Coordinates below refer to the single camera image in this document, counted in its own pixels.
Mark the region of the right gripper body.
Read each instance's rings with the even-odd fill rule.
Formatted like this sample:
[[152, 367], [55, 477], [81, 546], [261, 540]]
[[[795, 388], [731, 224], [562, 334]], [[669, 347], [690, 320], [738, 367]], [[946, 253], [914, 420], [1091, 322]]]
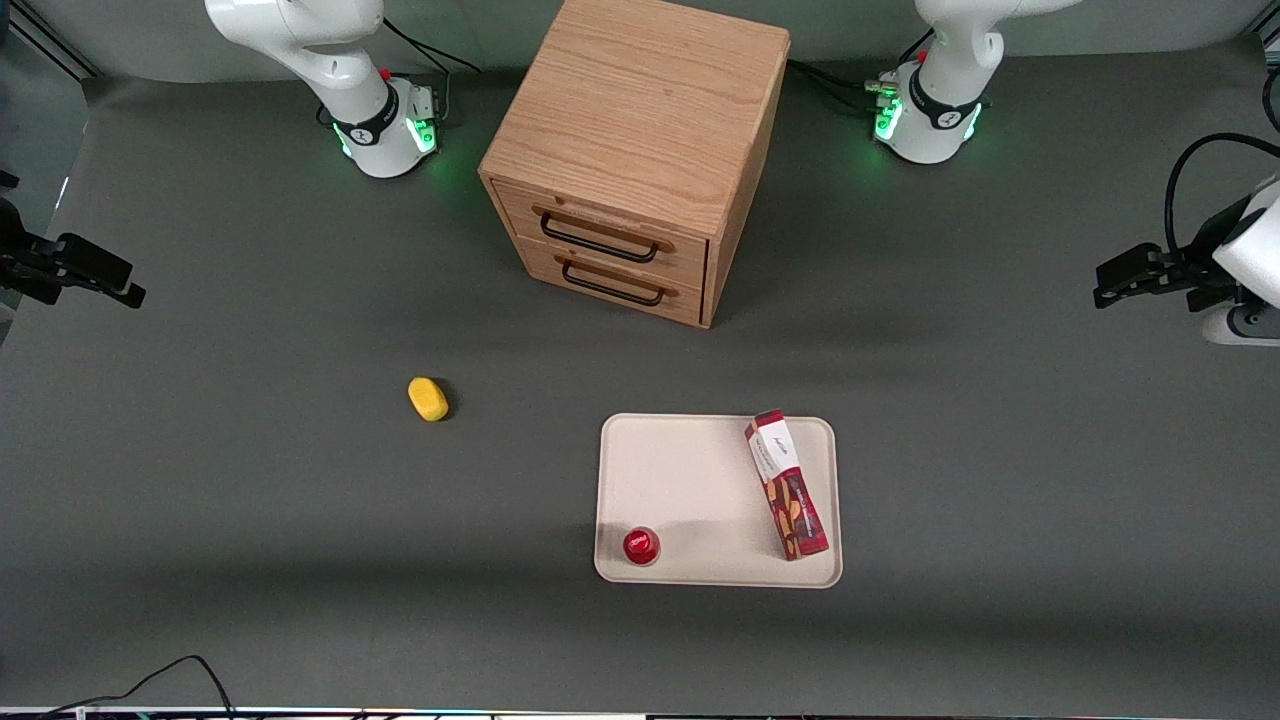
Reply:
[[59, 281], [64, 238], [46, 240], [23, 225], [17, 208], [1, 200], [1, 282], [3, 288], [50, 305], [58, 302], [63, 283]]

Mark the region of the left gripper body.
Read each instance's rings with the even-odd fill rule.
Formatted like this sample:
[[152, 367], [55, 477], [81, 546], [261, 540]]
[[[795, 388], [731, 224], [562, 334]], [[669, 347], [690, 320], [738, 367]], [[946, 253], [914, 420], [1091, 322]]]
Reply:
[[1248, 197], [1238, 199], [1204, 220], [1189, 243], [1179, 246], [1172, 228], [1172, 205], [1167, 202], [1164, 219], [1167, 255], [1171, 261], [1158, 284], [1158, 293], [1185, 290], [1190, 313], [1202, 313], [1222, 302], [1239, 304], [1244, 291], [1240, 283], [1213, 260], [1213, 251], [1228, 242], [1228, 237], [1244, 217], [1248, 204]]

